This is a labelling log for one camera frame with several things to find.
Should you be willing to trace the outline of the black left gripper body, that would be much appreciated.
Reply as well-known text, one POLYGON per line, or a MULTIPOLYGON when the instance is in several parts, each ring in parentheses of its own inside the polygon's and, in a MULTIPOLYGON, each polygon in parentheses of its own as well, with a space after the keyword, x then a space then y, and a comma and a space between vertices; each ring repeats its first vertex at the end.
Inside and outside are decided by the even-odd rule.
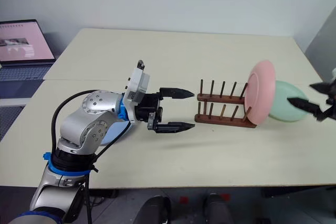
POLYGON ((135 107, 135 117, 138 121, 146 122, 149 130, 158 130, 162 121, 163 100, 159 92, 145 94, 142 101, 135 107))

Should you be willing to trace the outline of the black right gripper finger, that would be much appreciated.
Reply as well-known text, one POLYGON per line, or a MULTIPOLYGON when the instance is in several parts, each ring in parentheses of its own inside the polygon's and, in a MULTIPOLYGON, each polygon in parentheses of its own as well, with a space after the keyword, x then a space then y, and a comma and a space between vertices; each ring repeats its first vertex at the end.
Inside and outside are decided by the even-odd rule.
POLYGON ((287 100, 297 109, 312 114, 317 119, 317 121, 323 121, 326 119, 325 114, 321 111, 319 105, 317 104, 311 103, 308 100, 302 98, 288 98, 287 100))
POLYGON ((328 83, 328 82, 313 83, 313 84, 310 84, 309 87, 313 88, 314 90, 322 94, 332 93, 332 83, 328 83))

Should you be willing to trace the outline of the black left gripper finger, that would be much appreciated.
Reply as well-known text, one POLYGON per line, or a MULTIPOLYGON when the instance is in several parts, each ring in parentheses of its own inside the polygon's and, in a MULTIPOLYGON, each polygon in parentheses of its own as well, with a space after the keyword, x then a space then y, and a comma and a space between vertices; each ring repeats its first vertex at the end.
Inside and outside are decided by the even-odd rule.
POLYGON ((172 99, 186 99, 194 96, 192 92, 180 88, 160 88, 159 94, 160 100, 163 100, 165 97, 172 99))
POLYGON ((157 124, 153 130, 156 133, 178 133, 193 128, 195 124, 186 122, 169 122, 167 124, 157 124))

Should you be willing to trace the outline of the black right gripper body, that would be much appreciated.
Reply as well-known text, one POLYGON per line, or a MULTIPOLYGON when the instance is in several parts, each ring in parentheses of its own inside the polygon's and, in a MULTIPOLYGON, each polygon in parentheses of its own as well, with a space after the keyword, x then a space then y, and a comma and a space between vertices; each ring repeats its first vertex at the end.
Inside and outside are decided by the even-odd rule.
POLYGON ((332 93, 327 94, 329 98, 326 101, 326 103, 331 105, 331 107, 323 112, 322 116, 323 120, 325 120, 326 118, 332 118, 335 120, 335 79, 331 83, 332 83, 332 93))

